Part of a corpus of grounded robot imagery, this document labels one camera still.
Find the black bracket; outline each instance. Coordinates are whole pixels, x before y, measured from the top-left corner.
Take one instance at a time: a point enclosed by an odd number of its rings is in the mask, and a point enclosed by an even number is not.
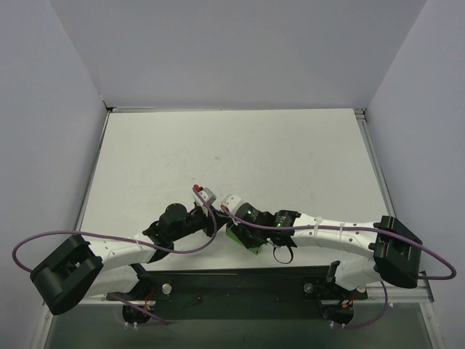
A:
[[[423,242],[405,227],[397,218],[383,216],[375,228],[388,230],[423,244]],[[396,238],[378,234],[376,243],[371,244],[374,251],[376,271],[383,280],[404,289],[414,289],[419,278],[421,250],[399,241]]]
[[[357,290],[347,291],[336,285],[336,270],[341,264],[340,261],[332,262],[328,269],[328,275],[323,285],[318,285],[316,291],[318,293],[318,305],[320,307],[321,316],[328,318],[338,324],[348,324],[354,317],[354,307],[352,305],[343,305],[344,300],[366,300],[366,292]],[[322,300],[338,300],[337,303],[323,304]]]
[[[211,207],[219,230],[231,219],[224,213]],[[197,231],[203,230],[207,236],[212,236],[213,222],[207,217],[200,206],[195,206],[187,212],[184,205],[171,204],[160,216],[159,220],[153,222],[149,228],[142,233],[150,238],[155,245],[167,249],[174,249],[174,242]],[[163,259],[169,252],[157,250],[149,263]]]
[[[52,314],[59,315],[82,300],[102,268],[89,242],[73,235],[32,270],[31,280]]]

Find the mounting bolt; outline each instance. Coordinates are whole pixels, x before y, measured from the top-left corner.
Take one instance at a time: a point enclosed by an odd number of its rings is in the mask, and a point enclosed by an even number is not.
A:
[[[313,293],[314,289],[315,289],[314,286],[310,282],[305,283],[305,285],[304,285],[304,292],[305,293],[308,293],[308,294]]]
[[[163,286],[161,287],[161,291],[163,292],[163,294],[170,294],[172,289],[173,286],[170,284],[163,284]]]

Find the gray wall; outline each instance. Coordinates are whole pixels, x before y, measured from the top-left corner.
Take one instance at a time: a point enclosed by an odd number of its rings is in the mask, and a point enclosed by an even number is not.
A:
[[[51,0],[107,105],[366,107],[425,0]]]
[[[13,246],[72,228],[104,105],[47,0],[0,4],[0,347],[27,348],[41,298],[12,261]],[[29,266],[57,239],[20,251]]]
[[[432,281],[448,348],[465,342],[464,15],[463,0],[428,0],[368,108],[397,215],[458,268],[455,280]]]

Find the black mounting plate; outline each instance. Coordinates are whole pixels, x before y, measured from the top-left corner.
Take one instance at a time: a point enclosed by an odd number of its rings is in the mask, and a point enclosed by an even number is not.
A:
[[[326,282],[329,267],[148,271],[127,300],[143,300],[155,287],[154,313],[181,319],[320,318],[321,300],[349,299],[351,292]],[[171,284],[164,294],[162,286]],[[304,291],[312,284],[312,293]],[[356,292],[364,300],[366,292]]]

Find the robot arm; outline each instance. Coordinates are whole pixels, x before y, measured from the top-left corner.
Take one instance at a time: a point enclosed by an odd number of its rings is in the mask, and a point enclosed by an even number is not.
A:
[[[360,257],[355,260],[336,263],[336,270],[331,277],[343,289],[351,291],[381,280],[408,289],[417,285],[421,251],[395,238],[363,230],[388,230],[422,244],[417,236],[394,217],[383,216],[381,222],[360,223],[323,220],[321,217],[287,210],[270,214],[260,212],[233,195],[224,199],[222,209],[237,220],[228,223],[227,229],[247,249],[271,243],[275,247],[318,246],[357,254]]]
[[[332,263],[326,277],[328,288],[339,287],[343,293],[350,293],[360,285],[382,279],[395,286],[416,286],[419,250],[372,232],[324,228],[326,225],[375,226],[419,241],[395,218],[383,217],[380,223],[360,224],[327,221],[286,210],[270,214],[243,203],[237,196],[227,196],[220,211],[211,206],[216,196],[208,188],[196,186],[195,190],[193,210],[187,212],[181,204],[169,205],[158,221],[125,241],[85,241],[82,236],[74,235],[63,242],[31,273],[32,282],[51,312],[64,313],[83,297],[109,292],[129,293],[140,282],[140,269],[143,270],[140,264],[164,258],[173,252],[176,240],[199,230],[212,236],[213,223],[204,204],[212,208],[217,228],[227,225],[227,232],[247,249],[263,244],[288,248],[320,246],[358,254],[360,257],[356,260]],[[307,225],[314,227],[292,229]]]

